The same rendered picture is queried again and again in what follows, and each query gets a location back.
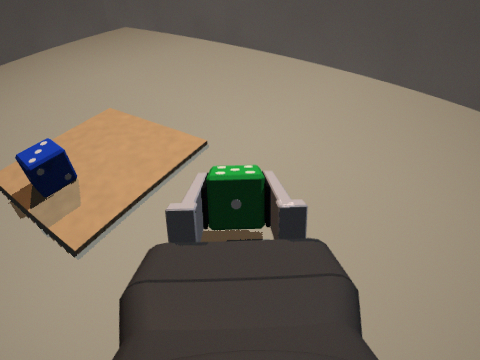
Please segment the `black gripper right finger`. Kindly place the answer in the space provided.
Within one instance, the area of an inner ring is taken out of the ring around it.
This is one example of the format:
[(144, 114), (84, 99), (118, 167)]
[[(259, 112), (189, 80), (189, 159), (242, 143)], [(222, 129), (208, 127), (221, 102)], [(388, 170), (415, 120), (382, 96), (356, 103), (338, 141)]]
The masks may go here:
[(308, 206), (302, 199), (291, 200), (273, 171), (262, 171), (264, 221), (274, 240), (306, 238)]

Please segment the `green die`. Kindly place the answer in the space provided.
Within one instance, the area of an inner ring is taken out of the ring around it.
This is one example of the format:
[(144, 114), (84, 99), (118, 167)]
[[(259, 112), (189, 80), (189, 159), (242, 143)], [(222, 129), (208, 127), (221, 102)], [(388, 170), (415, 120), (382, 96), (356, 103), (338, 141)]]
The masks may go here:
[(213, 166), (206, 178), (209, 228), (261, 229), (264, 183), (257, 165)]

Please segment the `tan flat mat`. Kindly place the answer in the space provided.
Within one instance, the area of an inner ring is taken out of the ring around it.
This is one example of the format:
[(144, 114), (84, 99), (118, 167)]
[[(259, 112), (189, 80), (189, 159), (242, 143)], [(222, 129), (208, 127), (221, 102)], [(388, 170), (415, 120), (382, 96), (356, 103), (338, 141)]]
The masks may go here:
[(76, 254), (208, 144), (112, 108), (52, 141), (76, 180), (43, 197), (15, 161), (0, 187)]

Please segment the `blue die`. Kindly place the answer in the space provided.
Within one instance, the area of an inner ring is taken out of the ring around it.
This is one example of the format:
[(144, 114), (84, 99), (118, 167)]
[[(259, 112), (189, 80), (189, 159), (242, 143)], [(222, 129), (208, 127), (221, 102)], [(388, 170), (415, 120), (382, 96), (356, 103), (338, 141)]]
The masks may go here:
[(43, 197), (77, 179), (65, 150), (48, 138), (16, 154), (15, 159)]

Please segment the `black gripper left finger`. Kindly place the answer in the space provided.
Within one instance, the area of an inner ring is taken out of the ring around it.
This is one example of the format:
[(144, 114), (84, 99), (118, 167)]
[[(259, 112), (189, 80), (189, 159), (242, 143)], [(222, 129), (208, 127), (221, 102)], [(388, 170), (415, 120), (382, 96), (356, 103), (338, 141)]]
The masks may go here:
[(198, 173), (182, 202), (166, 208), (168, 243), (201, 242), (203, 230), (209, 225), (207, 176)]

